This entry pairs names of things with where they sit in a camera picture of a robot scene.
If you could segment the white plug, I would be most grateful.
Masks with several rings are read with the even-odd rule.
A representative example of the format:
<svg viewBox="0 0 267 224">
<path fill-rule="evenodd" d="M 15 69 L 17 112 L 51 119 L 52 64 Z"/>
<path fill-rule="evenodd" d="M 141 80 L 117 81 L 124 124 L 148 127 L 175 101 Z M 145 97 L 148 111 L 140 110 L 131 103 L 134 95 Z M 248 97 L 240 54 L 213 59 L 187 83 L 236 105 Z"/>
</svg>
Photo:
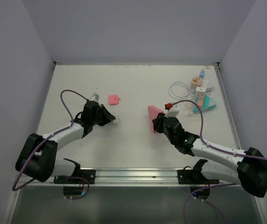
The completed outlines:
<svg viewBox="0 0 267 224">
<path fill-rule="evenodd" d="M 114 120 L 111 121 L 112 124 L 117 124 L 119 122 L 119 116 L 116 116 Z"/>
</svg>

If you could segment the pink triangular socket adapter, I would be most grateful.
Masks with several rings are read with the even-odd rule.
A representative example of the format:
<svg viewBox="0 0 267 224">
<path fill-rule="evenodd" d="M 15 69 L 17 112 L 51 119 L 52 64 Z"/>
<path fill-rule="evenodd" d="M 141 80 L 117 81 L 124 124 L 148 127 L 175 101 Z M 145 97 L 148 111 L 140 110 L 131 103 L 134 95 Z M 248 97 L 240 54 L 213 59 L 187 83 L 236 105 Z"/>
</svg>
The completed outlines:
<svg viewBox="0 0 267 224">
<path fill-rule="evenodd" d="M 156 133 L 156 131 L 154 130 L 153 120 L 157 118 L 159 113 L 165 114 L 163 110 L 159 109 L 158 107 L 154 105 L 148 106 L 148 117 L 149 117 L 152 133 Z"/>
</svg>

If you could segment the pink plug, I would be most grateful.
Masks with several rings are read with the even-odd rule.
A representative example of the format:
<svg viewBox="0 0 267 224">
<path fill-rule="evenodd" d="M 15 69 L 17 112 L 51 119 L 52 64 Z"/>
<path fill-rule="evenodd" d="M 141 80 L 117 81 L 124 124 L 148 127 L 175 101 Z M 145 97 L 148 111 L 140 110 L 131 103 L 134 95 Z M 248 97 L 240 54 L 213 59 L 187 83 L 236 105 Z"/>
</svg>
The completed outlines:
<svg viewBox="0 0 267 224">
<path fill-rule="evenodd" d="M 116 95 L 116 94 L 112 94 L 112 95 L 108 96 L 108 104 L 109 105 L 117 105 L 120 100 L 121 100 L 121 98 L 118 97 L 118 95 Z"/>
</svg>

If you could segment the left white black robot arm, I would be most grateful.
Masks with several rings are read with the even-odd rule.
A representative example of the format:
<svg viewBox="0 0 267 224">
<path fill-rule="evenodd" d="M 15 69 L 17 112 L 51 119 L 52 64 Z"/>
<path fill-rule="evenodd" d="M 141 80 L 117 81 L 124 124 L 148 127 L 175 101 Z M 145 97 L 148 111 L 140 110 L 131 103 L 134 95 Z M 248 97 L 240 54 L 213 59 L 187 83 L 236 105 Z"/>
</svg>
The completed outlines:
<svg viewBox="0 0 267 224">
<path fill-rule="evenodd" d="M 105 126 L 116 119 L 103 104 L 87 101 L 67 126 L 45 135 L 28 136 L 15 164 L 19 175 L 45 182 L 54 173 L 58 150 L 87 136 L 94 126 Z"/>
</svg>

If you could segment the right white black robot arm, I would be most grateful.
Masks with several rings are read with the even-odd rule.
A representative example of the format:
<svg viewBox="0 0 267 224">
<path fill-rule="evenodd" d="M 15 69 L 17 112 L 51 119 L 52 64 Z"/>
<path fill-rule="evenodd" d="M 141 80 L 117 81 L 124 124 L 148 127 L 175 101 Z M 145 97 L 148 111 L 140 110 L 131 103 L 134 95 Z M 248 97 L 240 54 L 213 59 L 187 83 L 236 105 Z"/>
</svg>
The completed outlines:
<svg viewBox="0 0 267 224">
<path fill-rule="evenodd" d="M 253 196 L 263 198 L 267 192 L 267 159 L 256 148 L 228 148 L 204 140 L 183 129 L 176 117 L 159 113 L 152 121 L 154 131 L 163 133 L 180 153 L 199 157 L 185 175 L 197 183 L 208 180 L 231 182 Z"/>
</svg>

